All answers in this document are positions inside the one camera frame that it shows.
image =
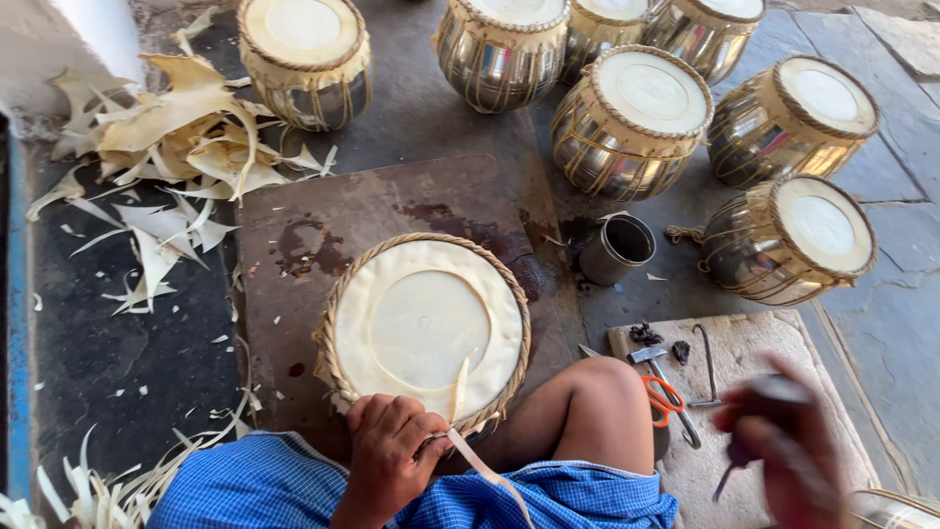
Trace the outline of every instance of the drum rim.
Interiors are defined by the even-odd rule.
[[[571,11],[572,0],[563,0],[561,5],[561,12],[558,15],[548,21],[540,24],[510,24],[496,20],[490,15],[485,14],[483,11],[477,9],[476,6],[471,4],[469,0],[450,0],[451,2],[456,2],[459,4],[466,12],[470,15],[470,18],[476,20],[481,24],[491,25],[497,29],[502,29],[503,31],[509,31],[511,33],[521,33],[524,35],[534,35],[536,33],[541,33],[542,31],[547,31],[558,27],[560,24],[566,23],[568,21],[568,14]]]
[[[285,70],[293,70],[296,72],[328,72],[334,68],[342,66],[347,61],[349,61],[353,56],[359,53],[359,48],[362,47],[363,40],[366,39],[366,19],[363,18],[362,13],[359,12],[359,9],[356,8],[355,4],[351,0],[340,0],[343,4],[352,11],[352,16],[355,17],[355,28],[358,35],[356,36],[355,42],[350,47],[349,51],[340,56],[339,58],[332,60],[326,63],[303,63],[303,62],[294,62],[292,60],[286,60],[279,56],[274,56],[264,50],[261,46],[251,38],[251,34],[248,32],[247,25],[247,13],[248,6],[251,5],[255,0],[242,0],[242,3],[238,8],[238,15],[236,19],[238,20],[238,30],[239,36],[244,40],[245,44],[248,45],[248,49],[263,58],[265,61],[284,68]]]
[[[603,15],[599,15],[583,6],[581,2],[578,2],[578,0],[572,0],[572,10],[577,11],[578,14],[597,24],[613,25],[615,27],[630,27],[632,25],[647,24],[652,19],[652,13],[650,12],[649,4],[650,2],[648,0],[646,11],[643,11],[641,16],[630,20],[612,19]]]
[[[336,384],[336,386],[342,390],[340,392],[340,396],[352,404],[353,401],[350,401],[350,399],[342,395],[343,393],[355,395],[355,392],[353,391],[352,387],[350,387],[349,381],[346,380],[346,377],[342,372],[342,368],[339,366],[335,346],[335,327],[339,299],[346,290],[346,287],[349,285],[350,281],[353,279],[353,276],[355,276],[355,273],[370,259],[399,244],[422,240],[442,241],[455,244],[473,251],[476,253],[476,255],[489,262],[490,265],[492,265],[496,271],[499,272],[499,275],[503,277],[503,280],[506,281],[507,286],[512,291],[512,295],[516,299],[516,304],[519,306],[519,314],[523,320],[523,339],[519,346],[519,360],[516,362],[516,367],[512,372],[512,376],[509,378],[509,383],[507,383],[506,387],[503,388],[499,395],[484,409],[477,411],[462,421],[457,421],[451,424],[451,426],[456,428],[457,431],[463,433],[483,423],[486,423],[496,413],[498,413],[500,417],[504,415],[504,409],[506,408],[507,403],[523,385],[525,371],[528,368],[530,346],[532,342],[532,325],[529,317],[528,298],[525,296],[525,290],[523,290],[522,286],[519,285],[519,282],[512,274],[512,271],[509,270],[499,259],[496,259],[496,256],[493,255],[493,253],[489,250],[481,247],[469,239],[464,239],[463,237],[458,237],[455,235],[449,235],[447,233],[413,232],[387,239],[357,257],[355,261],[353,261],[349,267],[346,268],[346,271],[343,272],[343,275],[333,285],[329,296],[326,298],[326,303],[324,304],[323,312],[320,317],[320,323],[317,325],[316,330],[314,330],[312,337],[314,342],[321,346],[320,357],[325,363],[329,377],[333,380],[334,384]]]
[[[754,23],[760,22],[761,20],[763,20],[764,17],[767,16],[767,0],[760,0],[760,4],[762,5],[760,14],[758,14],[755,17],[750,17],[750,18],[739,17],[739,16],[723,13],[715,8],[712,8],[711,6],[707,6],[703,4],[699,0],[685,0],[685,1],[691,4],[692,6],[695,6],[696,9],[701,10],[703,13],[705,13],[706,15],[710,17],[714,17],[718,20],[728,21],[732,24],[754,24]]]
[[[804,58],[804,59],[813,60],[813,61],[822,63],[832,68],[836,72],[839,72],[842,75],[845,75],[846,77],[849,78],[850,81],[855,83],[855,85],[859,87],[859,89],[862,90],[862,93],[865,94],[865,97],[869,99],[869,103],[871,103],[871,107],[872,109],[874,109],[874,112],[875,112],[875,121],[871,125],[869,130],[862,132],[862,133],[843,131],[841,129],[837,129],[835,127],[832,127],[830,125],[823,123],[822,121],[817,120],[815,117],[813,117],[812,114],[810,114],[805,108],[803,108],[800,102],[797,101],[796,98],[793,97],[787,91],[786,87],[783,86],[783,77],[780,73],[784,63],[795,58]],[[871,95],[871,92],[869,92],[869,90],[865,87],[865,85],[862,84],[861,81],[859,81],[854,75],[852,75],[851,73],[849,73],[844,68],[842,68],[841,66],[839,66],[838,64],[834,62],[828,61],[820,56],[811,56],[811,55],[806,55],[806,54],[794,54],[791,56],[785,56],[781,58],[780,60],[778,60],[777,63],[774,65],[773,78],[774,78],[774,89],[776,90],[776,93],[779,94],[780,99],[783,100],[783,104],[787,106],[787,109],[790,110],[798,120],[804,123],[807,123],[814,129],[819,130],[820,132],[823,132],[825,134],[828,134],[829,136],[837,137],[840,139],[868,139],[874,136],[878,132],[878,130],[881,128],[882,114],[881,114],[881,107],[878,105],[878,101],[875,100],[875,97]]]
[[[623,114],[620,114],[620,111],[617,110],[609,101],[607,101],[607,98],[601,91],[600,70],[603,62],[608,57],[625,52],[645,52],[664,58],[672,64],[678,66],[684,72],[691,75],[692,79],[696,82],[698,87],[702,90],[702,94],[705,96],[706,112],[705,119],[702,120],[702,123],[700,123],[698,127],[689,131],[679,133],[665,133],[634,123]],[[712,90],[705,83],[705,79],[702,78],[701,74],[696,72],[694,68],[689,66],[682,59],[652,46],[644,46],[643,44],[623,44],[603,52],[590,65],[590,84],[591,88],[594,90],[594,94],[597,96],[597,100],[601,103],[601,107],[604,109],[604,111],[613,116],[620,124],[642,135],[664,139],[689,139],[692,137],[701,136],[705,132],[705,129],[707,129],[712,124],[712,120],[714,119],[714,100],[712,98]]]
[[[815,180],[817,182],[826,184],[829,187],[835,189],[840,195],[842,195],[842,197],[845,198],[845,200],[847,200],[852,205],[853,208],[855,208],[855,211],[858,212],[859,216],[861,216],[862,220],[865,222],[865,227],[868,228],[869,238],[871,239],[871,255],[869,256],[868,262],[865,263],[864,266],[862,266],[861,268],[857,270],[852,270],[852,271],[835,270],[833,268],[829,268],[828,266],[819,264],[815,259],[807,255],[805,252],[803,252],[803,250],[800,249],[800,247],[796,244],[796,241],[792,239],[792,237],[790,236],[790,232],[787,230],[787,227],[783,222],[783,214],[780,212],[780,209],[778,206],[779,201],[777,197],[779,195],[780,189],[783,187],[784,184],[793,180],[797,180],[797,179]],[[793,175],[781,178],[779,180],[773,181],[771,185],[770,193],[768,194],[768,200],[770,202],[769,203],[770,217],[774,222],[774,227],[777,233],[780,234],[780,238],[783,239],[783,242],[787,245],[787,249],[792,251],[796,255],[797,259],[805,263],[807,266],[809,266],[813,270],[817,272],[821,272],[827,276],[830,276],[838,280],[851,281],[851,280],[858,279],[864,276],[865,274],[869,273],[871,269],[874,268],[875,265],[878,263],[878,238],[877,236],[875,236],[874,228],[871,227],[871,221],[869,220],[868,214],[865,213],[865,210],[862,209],[862,206],[859,205],[859,203],[855,199],[853,199],[851,195],[849,195],[844,189],[842,189],[838,185],[835,185],[832,182],[829,182],[828,180],[824,178],[811,175],[811,174],[793,174]]]

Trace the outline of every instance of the polished metal surface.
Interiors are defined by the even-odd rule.
[[[757,85],[757,78],[745,81],[715,109],[709,157],[714,175],[725,184],[747,189],[791,173],[830,178],[864,143],[843,147],[801,141],[771,121]]]
[[[631,152],[588,114],[579,87],[565,96],[552,123],[555,161],[568,180],[590,195],[624,201],[648,199],[675,184],[688,156],[649,158]]]
[[[457,93],[483,114],[531,104],[555,85],[564,61],[565,38],[540,52],[523,53],[470,35],[450,8],[438,29],[437,58]]]
[[[626,232],[632,239],[630,259],[621,255],[618,244],[612,241],[612,230]],[[610,286],[631,270],[644,265],[656,254],[656,238],[650,227],[642,220],[626,213],[617,213],[604,221],[600,231],[594,235],[578,255],[581,272],[594,284]]]
[[[754,228],[744,195],[731,199],[705,228],[705,259],[699,266],[724,288],[764,305],[795,305],[828,287],[794,276],[771,259],[768,251],[786,249],[786,245],[779,238],[751,238]]]
[[[335,131],[348,125],[368,106],[372,97],[372,64],[352,81],[337,81],[317,91],[301,87],[269,87],[264,79],[252,78],[260,101],[288,124],[314,132]]]
[[[614,47],[612,42],[594,40],[573,27],[568,27],[565,43],[565,63],[561,69],[561,81],[573,85],[581,80],[581,69],[594,62],[603,52]]]
[[[652,21],[643,43],[684,60],[713,87],[731,75],[751,35],[752,31],[734,24],[727,27],[697,24],[669,4]]]

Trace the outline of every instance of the tabla drum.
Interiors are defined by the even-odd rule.
[[[764,0],[669,0],[643,43],[689,63],[713,87],[738,65],[766,13]]]
[[[350,264],[330,292],[314,335],[318,376],[342,413],[363,395],[405,395],[462,434],[479,432],[522,386],[526,303],[512,272],[472,241],[394,237]]]
[[[880,123],[878,104],[848,72],[789,56],[718,104],[709,156],[714,175],[739,189],[790,173],[829,178]]]
[[[699,267],[731,292],[790,306],[855,286],[875,266],[878,242],[848,193],[816,176],[757,185],[729,200],[704,231]]]
[[[638,44],[649,22],[650,0],[572,0],[561,80],[573,85],[601,53]]]
[[[555,161],[589,195],[643,200],[669,189],[712,121],[701,76],[666,52],[602,53],[552,121]]]
[[[288,124],[332,131],[372,95],[366,22],[349,0],[243,0],[242,64],[263,104]]]
[[[447,82],[477,112],[521,108],[552,89],[570,0],[448,0],[431,45]]]

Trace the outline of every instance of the checkered cloth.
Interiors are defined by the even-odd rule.
[[[643,476],[586,461],[543,461],[504,474],[532,522],[548,528],[672,526],[679,508]],[[328,527],[349,472],[294,432],[255,431],[196,452],[156,505],[148,529]],[[476,472],[444,476],[405,506],[388,529],[526,527],[512,496]]]

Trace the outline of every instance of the white wall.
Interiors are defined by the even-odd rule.
[[[72,66],[143,82],[127,0],[0,0],[0,111],[23,122],[68,114],[49,81]]]

